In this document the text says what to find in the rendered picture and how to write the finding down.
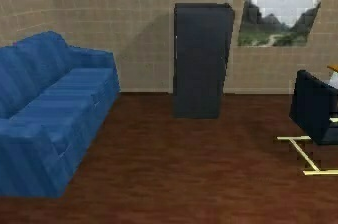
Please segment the landscape picture on wall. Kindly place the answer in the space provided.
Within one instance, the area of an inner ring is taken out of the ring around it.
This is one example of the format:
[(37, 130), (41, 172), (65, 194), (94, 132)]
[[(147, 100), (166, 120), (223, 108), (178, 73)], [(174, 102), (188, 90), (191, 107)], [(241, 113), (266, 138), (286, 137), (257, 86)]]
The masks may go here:
[(238, 45), (305, 46), (321, 0), (244, 0)]

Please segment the black chair with brass frame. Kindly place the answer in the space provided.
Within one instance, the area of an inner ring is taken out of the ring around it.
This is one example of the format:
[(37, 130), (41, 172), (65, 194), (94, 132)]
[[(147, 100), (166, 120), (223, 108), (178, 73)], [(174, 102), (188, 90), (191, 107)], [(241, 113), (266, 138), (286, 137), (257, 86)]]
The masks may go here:
[(310, 165), (309, 175), (338, 175), (338, 169), (322, 170), (298, 145), (299, 141), (312, 141), (316, 145), (338, 145), (338, 89), (323, 82), (306, 70), (298, 70), (295, 80), (290, 119), (305, 136), (278, 136), (288, 141)]

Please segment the dark grey tall cabinet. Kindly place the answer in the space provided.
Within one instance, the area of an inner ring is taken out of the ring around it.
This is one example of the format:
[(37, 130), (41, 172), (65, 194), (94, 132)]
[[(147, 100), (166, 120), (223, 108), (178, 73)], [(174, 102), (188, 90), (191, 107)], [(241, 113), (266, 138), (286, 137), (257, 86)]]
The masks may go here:
[(175, 5), (173, 114), (176, 118), (219, 116), (234, 16), (228, 3)]

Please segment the blue sofa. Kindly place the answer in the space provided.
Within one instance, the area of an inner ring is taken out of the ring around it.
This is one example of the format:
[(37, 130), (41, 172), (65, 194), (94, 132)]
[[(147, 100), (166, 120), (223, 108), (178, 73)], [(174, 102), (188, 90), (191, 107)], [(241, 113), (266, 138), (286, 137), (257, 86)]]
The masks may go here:
[(119, 92), (109, 51), (53, 31), (0, 47), (0, 196), (62, 195)]

